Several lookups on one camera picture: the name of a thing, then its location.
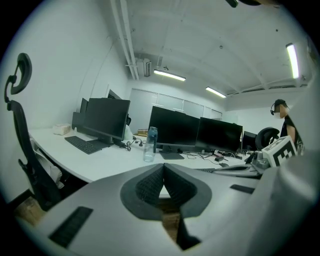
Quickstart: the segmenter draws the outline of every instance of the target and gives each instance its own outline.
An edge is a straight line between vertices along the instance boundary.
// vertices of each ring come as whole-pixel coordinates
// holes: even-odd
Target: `wall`
[[[126,93],[128,73],[119,57],[117,37],[108,30],[109,1],[46,1],[20,28],[0,66],[0,98],[14,73],[19,53],[32,61],[32,77],[26,89],[10,99],[23,106],[28,128],[49,128],[71,123],[81,98],[120,97]],[[13,114],[0,101],[0,185],[7,202],[24,192],[27,180],[18,159],[26,162],[18,144]]]
[[[188,77],[182,82],[155,74],[150,77],[140,76],[140,80],[128,80],[126,99],[130,98],[132,88],[140,89],[184,99],[223,113],[226,99],[205,89],[199,89],[199,83],[201,83],[199,80],[192,77]]]
[[[281,131],[284,120],[276,119],[270,113],[271,105],[277,99],[287,102],[289,108],[295,105],[305,89],[273,89],[267,92],[248,92],[227,98],[226,112],[222,120],[237,123],[245,131],[258,134],[266,127]]]

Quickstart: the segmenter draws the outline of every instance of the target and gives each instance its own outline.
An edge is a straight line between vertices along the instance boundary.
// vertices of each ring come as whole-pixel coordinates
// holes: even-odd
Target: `white ceiling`
[[[293,43],[299,72],[310,79],[306,35],[283,8],[241,2],[232,8],[225,0],[127,4],[136,56],[160,55],[160,68],[167,66],[177,75],[201,78],[225,94],[259,85],[267,89],[275,81],[291,85],[286,44]]]

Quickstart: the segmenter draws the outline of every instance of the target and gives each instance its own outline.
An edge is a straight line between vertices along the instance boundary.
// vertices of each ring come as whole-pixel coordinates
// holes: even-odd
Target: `water bottle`
[[[146,143],[143,150],[143,161],[151,163],[155,159],[156,148],[158,139],[158,129],[156,127],[150,126],[148,135],[146,138]]]

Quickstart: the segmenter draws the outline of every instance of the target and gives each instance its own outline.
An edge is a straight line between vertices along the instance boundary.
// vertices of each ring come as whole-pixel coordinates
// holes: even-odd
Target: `black office chair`
[[[21,80],[17,86],[14,86],[17,81],[16,74],[18,68],[21,71]],[[26,53],[20,53],[17,58],[17,66],[14,75],[10,75],[6,81],[4,88],[4,101],[7,103],[7,110],[13,112],[16,136],[27,160],[27,164],[24,164],[20,159],[18,160],[18,163],[30,182],[35,199],[44,211],[48,211],[52,206],[60,202],[62,198],[69,196],[80,187],[83,187],[86,182],[81,183],[81,185],[78,182],[73,188],[71,188],[72,186],[70,185],[68,186],[64,184],[64,188],[58,189],[56,183],[36,158],[30,142],[24,109],[19,102],[9,100],[7,95],[9,83],[12,83],[10,89],[11,95],[18,94],[27,87],[31,74],[32,64],[29,56]]]
[[[131,118],[129,117],[129,114],[126,117],[126,125],[129,126],[131,123]]]
[[[255,137],[255,146],[257,150],[262,150],[273,143],[275,139],[279,139],[279,132],[280,131],[278,129],[273,127],[262,129]]]

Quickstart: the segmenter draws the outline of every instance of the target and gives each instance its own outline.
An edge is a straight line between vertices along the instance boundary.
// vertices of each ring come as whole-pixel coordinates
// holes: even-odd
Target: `black keyboard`
[[[65,137],[64,139],[88,155],[100,150],[77,136]]]
[[[215,168],[206,168],[206,169],[196,169],[196,170],[212,174],[216,169]]]

